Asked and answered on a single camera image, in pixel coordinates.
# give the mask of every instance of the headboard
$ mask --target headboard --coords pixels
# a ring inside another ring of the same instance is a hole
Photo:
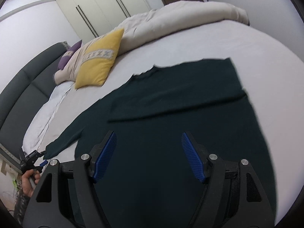
[[[0,154],[17,169],[23,137],[56,86],[53,75],[67,47],[57,43],[37,55],[0,94]]]

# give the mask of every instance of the purple cushion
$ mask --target purple cushion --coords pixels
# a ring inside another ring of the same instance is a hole
[[[58,70],[64,69],[67,62],[71,59],[71,57],[74,55],[74,53],[81,47],[82,40],[74,44],[69,50],[64,53],[62,58],[60,59],[58,63]]]

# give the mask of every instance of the yellow pillow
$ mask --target yellow pillow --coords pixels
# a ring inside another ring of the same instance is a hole
[[[118,29],[97,40],[85,51],[75,88],[102,86],[115,62],[124,29]]]

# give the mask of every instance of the human hand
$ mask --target human hand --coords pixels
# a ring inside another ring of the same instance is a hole
[[[32,188],[32,185],[29,181],[29,178],[34,175],[35,178],[35,184],[38,184],[39,179],[40,179],[40,173],[39,171],[36,171],[34,173],[34,170],[27,170],[23,175],[22,175],[22,190],[23,193],[28,196],[28,197],[32,197],[34,189]]]

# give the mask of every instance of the wardrobe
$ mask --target wardrobe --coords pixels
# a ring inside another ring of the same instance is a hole
[[[83,43],[108,33],[127,17],[150,10],[145,0],[56,0]]]

